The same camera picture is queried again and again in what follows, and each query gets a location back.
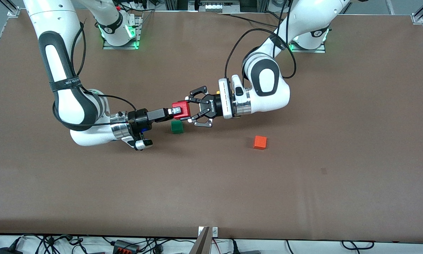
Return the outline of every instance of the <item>green led light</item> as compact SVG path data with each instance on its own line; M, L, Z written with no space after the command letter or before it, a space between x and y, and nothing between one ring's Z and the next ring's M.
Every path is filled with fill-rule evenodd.
M99 27L99 30L100 30L100 35L102 35L102 37L105 38L105 36L103 36L103 31L100 27Z
M131 38L135 37L135 29L133 27L129 27L129 26L125 25L125 28L127 30L129 37L131 37Z

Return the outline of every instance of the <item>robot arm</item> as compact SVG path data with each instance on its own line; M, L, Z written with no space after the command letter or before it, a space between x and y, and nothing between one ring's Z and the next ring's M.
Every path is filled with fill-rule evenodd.
M136 150L152 145L143 132L153 122L173 118L179 108L154 111L139 109L110 114L108 101L98 90L86 90L71 64L71 48L80 30L80 22L70 0L24 0L36 31L39 50L54 94L55 118L70 129L71 137L81 146L94 146L123 140ZM81 0L97 19L108 43L119 46L132 37L126 24L126 12L119 12L112 0Z
M286 43L307 32L327 30L331 21L349 3L349 0L297 0L295 3L289 13L289 24L285 19L279 27L278 35ZM321 37L323 32L314 34ZM282 78L279 66L274 59L285 48L281 40L276 36L270 36L244 58L244 74L251 84L248 88L243 87L238 75L232 76L232 86L227 78L220 79L220 93L207 95L213 97L214 102L219 101L215 103L215 107L218 107L216 114L208 118L222 115L225 119L230 119L286 106L289 102L290 89Z

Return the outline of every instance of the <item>metal mounting plate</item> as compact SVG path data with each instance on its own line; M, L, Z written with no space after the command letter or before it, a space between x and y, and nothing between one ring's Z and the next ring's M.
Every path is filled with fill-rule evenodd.
M197 231L197 235L200 235L201 234L203 228L204 228L203 226L199 227L199 230ZM218 227L213 227L211 229L211 232L212 232L212 237L213 238L217 238L218 237Z
M322 43L317 49L303 49L299 47L296 43L291 44L293 52L301 52L301 53L326 53L326 48L324 47L324 43Z

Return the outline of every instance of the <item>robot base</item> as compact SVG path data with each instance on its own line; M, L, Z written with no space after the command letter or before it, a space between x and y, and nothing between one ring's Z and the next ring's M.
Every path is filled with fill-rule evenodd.
M105 39L103 40L103 49L121 49L121 50L134 50L139 49L139 41L141 40L141 29L142 29L142 18L141 16L135 16L131 14L130 25L128 26L128 35L134 37L122 46L110 45Z
M326 53L326 48L324 47L324 43L321 43L321 45L316 49L305 49L301 48L299 45L297 45L294 41L290 44L290 49L293 53L295 52L301 52L301 53Z

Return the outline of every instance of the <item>brown table surface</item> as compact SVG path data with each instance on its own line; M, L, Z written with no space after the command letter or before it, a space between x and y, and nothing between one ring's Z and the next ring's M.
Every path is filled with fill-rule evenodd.
M149 110L202 85L217 90L253 27L153 13L139 50L102 50L92 15L78 16L83 85ZM267 36L241 42L230 75ZM28 15L10 19L0 40L0 232L194 237L214 225L220 237L423 241L423 27L408 16L338 16L327 37L325 54L295 54L287 107L182 135L154 124L155 145L134 151L72 141L52 116ZM278 62L292 72L288 53ZM266 150L251 148L255 135L268 137Z

